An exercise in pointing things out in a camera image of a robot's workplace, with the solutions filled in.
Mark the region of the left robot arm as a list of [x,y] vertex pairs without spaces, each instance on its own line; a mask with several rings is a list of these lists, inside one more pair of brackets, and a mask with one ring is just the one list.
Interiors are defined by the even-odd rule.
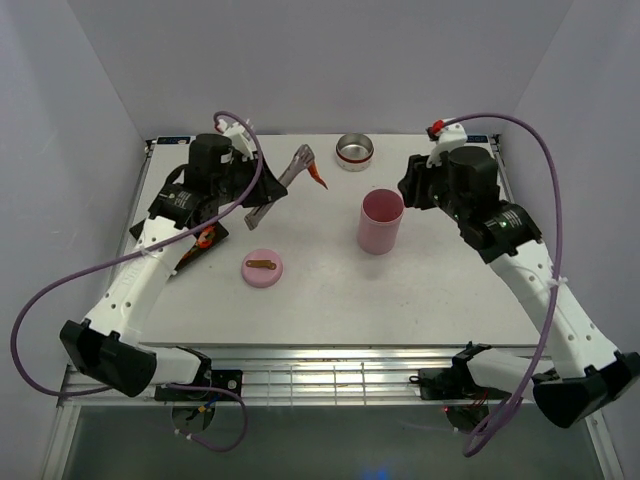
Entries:
[[206,222],[237,203],[266,205],[286,188],[242,133],[199,134],[186,163],[171,171],[148,209],[127,262],[81,322],[67,321],[60,340],[82,374],[129,397],[151,384],[177,383],[190,399],[205,397],[212,376],[204,356],[183,347],[143,347],[144,324],[180,261],[196,245]]

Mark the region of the pink cylindrical container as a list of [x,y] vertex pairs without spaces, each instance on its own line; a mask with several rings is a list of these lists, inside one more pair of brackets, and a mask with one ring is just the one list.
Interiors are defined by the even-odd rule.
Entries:
[[404,214],[401,196],[389,189],[370,191],[363,199],[357,243],[366,253],[384,255],[395,246]]

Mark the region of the fried chicken wing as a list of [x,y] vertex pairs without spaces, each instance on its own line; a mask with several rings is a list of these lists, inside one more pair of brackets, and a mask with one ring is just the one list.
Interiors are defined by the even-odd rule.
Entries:
[[317,165],[315,162],[312,162],[308,168],[307,171],[309,172],[309,174],[311,175],[311,177],[313,178],[313,180],[318,183],[319,185],[321,185],[322,187],[324,187],[325,189],[328,189],[328,186],[326,184],[326,182],[322,179],[322,177],[319,174],[319,171],[317,169]]

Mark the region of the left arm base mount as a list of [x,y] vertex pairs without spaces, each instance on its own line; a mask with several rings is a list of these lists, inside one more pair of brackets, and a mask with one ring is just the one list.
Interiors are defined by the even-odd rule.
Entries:
[[168,386],[156,386],[153,398],[161,402],[201,402],[232,401],[228,395],[220,394],[217,389],[230,391],[241,397],[244,372],[238,369],[210,370],[194,386],[199,390],[181,390]]

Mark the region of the metal tongs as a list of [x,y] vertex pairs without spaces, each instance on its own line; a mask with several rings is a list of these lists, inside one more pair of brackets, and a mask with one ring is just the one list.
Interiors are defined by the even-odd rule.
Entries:
[[[295,178],[303,171],[311,172],[311,167],[315,165],[315,154],[308,144],[302,144],[295,152],[291,162],[278,178],[278,182],[288,188]],[[244,221],[250,231],[255,230],[261,220],[267,215],[276,204],[276,200],[270,201],[266,205],[255,207],[245,217]]]

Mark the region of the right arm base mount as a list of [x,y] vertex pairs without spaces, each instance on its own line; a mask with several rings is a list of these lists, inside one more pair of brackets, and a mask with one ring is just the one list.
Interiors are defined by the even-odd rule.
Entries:
[[453,367],[423,368],[409,377],[422,400],[498,400],[506,397],[500,390],[479,387],[472,380],[464,379]]

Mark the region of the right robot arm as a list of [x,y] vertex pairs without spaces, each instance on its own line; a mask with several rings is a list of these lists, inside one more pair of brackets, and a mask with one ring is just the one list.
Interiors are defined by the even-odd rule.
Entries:
[[439,161],[412,155],[398,183],[405,207],[438,208],[467,245],[507,285],[545,336],[549,361],[539,363],[523,397],[554,425],[568,428],[617,400],[639,378],[639,355],[622,352],[588,317],[553,262],[535,222],[501,197],[497,162],[463,146]]

